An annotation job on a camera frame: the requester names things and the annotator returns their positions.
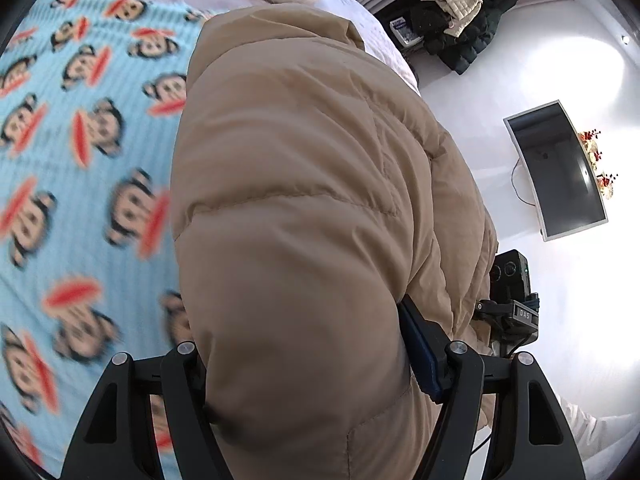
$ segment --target black mechanical bracket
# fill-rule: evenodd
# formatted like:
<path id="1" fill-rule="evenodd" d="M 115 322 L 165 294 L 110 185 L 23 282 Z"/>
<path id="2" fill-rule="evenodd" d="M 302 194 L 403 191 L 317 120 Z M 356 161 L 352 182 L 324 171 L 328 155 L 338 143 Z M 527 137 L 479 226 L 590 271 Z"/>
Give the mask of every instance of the black mechanical bracket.
<path id="1" fill-rule="evenodd" d="M 414 480 L 463 480 L 482 394 L 497 394 L 482 480 L 584 480 L 568 424 L 531 354 L 481 356 L 451 342 L 408 296 L 398 314 L 420 389 L 443 404 Z M 205 374 L 191 342 L 157 358 L 114 355 L 76 427 L 61 480 L 164 480 L 150 394 L 164 396 L 183 480 L 232 480 L 206 415 Z M 39 480 L 1 424 L 0 468 L 3 480 Z"/>

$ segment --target curved monitor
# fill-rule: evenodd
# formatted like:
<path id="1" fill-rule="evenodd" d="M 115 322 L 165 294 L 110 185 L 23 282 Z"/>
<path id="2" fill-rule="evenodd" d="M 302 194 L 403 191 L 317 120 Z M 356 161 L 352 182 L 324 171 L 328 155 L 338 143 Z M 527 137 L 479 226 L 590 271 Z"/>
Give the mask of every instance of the curved monitor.
<path id="1" fill-rule="evenodd" d="M 596 176 L 560 101 L 504 123 L 529 173 L 545 241 L 608 221 Z"/>

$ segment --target white wall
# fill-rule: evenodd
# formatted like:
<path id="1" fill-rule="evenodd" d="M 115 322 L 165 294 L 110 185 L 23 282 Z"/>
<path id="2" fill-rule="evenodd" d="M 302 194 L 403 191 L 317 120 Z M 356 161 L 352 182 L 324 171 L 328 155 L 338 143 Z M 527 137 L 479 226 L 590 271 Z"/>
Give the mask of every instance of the white wall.
<path id="1" fill-rule="evenodd" d="M 542 298 L 540 339 L 529 349 L 552 386 L 593 415 L 640 410 L 640 74 L 622 45 L 568 1 L 508 12 L 462 76 L 426 54 L 414 64 L 425 101 L 476 177 L 500 251 L 529 260 Z M 502 119 L 556 99 L 576 128 L 602 130 L 603 168 L 620 177 L 609 224 L 544 243 L 535 209 L 511 188 L 517 154 Z M 523 171 L 516 185 L 530 200 Z"/>

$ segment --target jacket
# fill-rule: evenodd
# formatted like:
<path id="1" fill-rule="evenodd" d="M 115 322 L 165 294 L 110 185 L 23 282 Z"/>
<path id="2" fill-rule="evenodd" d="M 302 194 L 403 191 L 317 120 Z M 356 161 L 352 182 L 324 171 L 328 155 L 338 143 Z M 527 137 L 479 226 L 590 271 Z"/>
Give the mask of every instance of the jacket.
<path id="1" fill-rule="evenodd" d="M 438 407 L 396 302 L 408 292 L 486 350 L 470 319 L 497 247 L 420 96 L 347 20 L 297 4 L 220 14 L 191 57 L 171 188 L 180 291 L 234 478 L 410 480 Z"/>
<path id="2" fill-rule="evenodd" d="M 458 74 L 463 74 L 493 40 L 502 15 L 518 0 L 484 0 L 478 15 L 462 31 L 458 38 L 439 34 L 425 39 L 424 47 L 429 54 L 438 54 L 440 59 Z"/>

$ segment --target black puffer jacket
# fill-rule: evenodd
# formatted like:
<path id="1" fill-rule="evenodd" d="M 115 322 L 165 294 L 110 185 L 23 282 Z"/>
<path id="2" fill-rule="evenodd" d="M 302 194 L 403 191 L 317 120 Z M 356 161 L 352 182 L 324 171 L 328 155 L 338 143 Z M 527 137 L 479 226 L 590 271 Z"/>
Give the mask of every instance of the black puffer jacket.
<path id="1" fill-rule="evenodd" d="M 476 60 L 478 54 L 491 43 L 502 15 L 518 0 L 484 0 L 478 15 L 462 31 L 459 38 L 449 34 L 438 34 L 425 39 L 424 47 L 429 54 L 438 54 L 452 70 L 462 74 Z"/>

